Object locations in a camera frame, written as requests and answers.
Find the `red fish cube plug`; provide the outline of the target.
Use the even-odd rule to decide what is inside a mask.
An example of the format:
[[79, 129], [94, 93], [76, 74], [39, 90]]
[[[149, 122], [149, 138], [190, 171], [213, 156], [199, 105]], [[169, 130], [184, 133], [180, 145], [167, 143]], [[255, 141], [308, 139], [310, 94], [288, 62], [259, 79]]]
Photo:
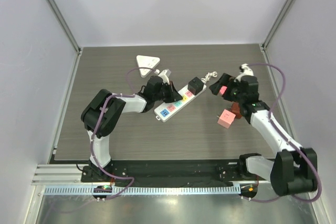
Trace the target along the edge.
[[235, 114], [235, 118], [236, 119], [241, 119], [242, 115], [240, 113], [240, 108], [239, 108], [239, 104], [238, 103], [233, 103], [230, 107], [230, 111], [231, 113]]

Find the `white power strip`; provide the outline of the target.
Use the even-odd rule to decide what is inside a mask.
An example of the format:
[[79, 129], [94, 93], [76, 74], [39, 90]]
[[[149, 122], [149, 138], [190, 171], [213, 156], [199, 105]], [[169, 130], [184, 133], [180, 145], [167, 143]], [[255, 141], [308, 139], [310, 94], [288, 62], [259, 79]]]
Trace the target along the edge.
[[188, 85], [178, 91], [182, 96], [182, 100], [172, 103], [162, 103], [155, 108], [154, 114], [158, 121], [166, 122], [206, 90], [206, 85], [204, 84], [202, 90], [197, 95], [194, 95], [187, 87]]

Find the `small pink cube plug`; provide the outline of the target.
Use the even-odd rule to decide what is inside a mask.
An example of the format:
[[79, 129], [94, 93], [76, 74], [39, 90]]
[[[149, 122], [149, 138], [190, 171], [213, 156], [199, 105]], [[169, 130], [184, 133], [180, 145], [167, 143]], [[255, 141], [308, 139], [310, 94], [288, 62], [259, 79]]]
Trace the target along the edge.
[[225, 94], [226, 90], [227, 90], [227, 87], [226, 86], [222, 86], [221, 89], [220, 89], [220, 91], [219, 91], [220, 95], [223, 96]]

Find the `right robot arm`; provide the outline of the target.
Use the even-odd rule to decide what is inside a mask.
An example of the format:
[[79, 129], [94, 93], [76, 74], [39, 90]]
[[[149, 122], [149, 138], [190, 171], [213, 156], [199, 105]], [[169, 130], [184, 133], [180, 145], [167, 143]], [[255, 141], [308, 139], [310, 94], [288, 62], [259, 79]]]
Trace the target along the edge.
[[242, 155], [243, 163], [236, 168], [241, 179], [260, 176], [271, 183], [278, 196], [320, 193], [316, 152], [303, 148], [281, 127], [269, 106], [260, 100], [255, 76], [235, 78], [224, 73], [209, 89], [226, 101], [236, 102], [242, 117], [261, 134], [275, 154], [274, 161], [259, 154]]

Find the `white triangular socket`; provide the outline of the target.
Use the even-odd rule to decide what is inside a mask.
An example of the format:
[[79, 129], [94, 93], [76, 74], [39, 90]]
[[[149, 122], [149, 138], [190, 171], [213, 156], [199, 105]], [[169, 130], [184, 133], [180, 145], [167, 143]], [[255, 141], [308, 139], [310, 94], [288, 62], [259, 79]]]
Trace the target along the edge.
[[136, 62], [139, 68], [139, 73], [142, 78], [147, 77], [160, 63], [159, 57], [137, 55]]

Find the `black cube plug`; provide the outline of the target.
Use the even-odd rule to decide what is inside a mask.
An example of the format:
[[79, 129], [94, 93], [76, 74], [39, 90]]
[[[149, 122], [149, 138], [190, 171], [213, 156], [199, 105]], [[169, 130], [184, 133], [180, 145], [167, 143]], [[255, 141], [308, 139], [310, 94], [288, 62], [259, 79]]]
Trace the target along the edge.
[[204, 83], [198, 77], [194, 77], [187, 85], [188, 91], [193, 95], [198, 95], [203, 90], [203, 87]]

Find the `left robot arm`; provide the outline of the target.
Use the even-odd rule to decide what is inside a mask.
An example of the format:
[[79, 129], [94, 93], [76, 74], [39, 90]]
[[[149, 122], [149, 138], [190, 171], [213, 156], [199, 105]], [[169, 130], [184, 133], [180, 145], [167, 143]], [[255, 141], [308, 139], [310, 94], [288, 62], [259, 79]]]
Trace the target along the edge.
[[171, 103], [180, 100], [182, 96], [166, 77], [151, 77], [139, 92], [131, 95], [100, 90], [81, 115], [90, 139], [89, 166], [93, 176], [100, 182], [111, 177], [110, 134], [122, 114], [146, 113], [158, 101]]

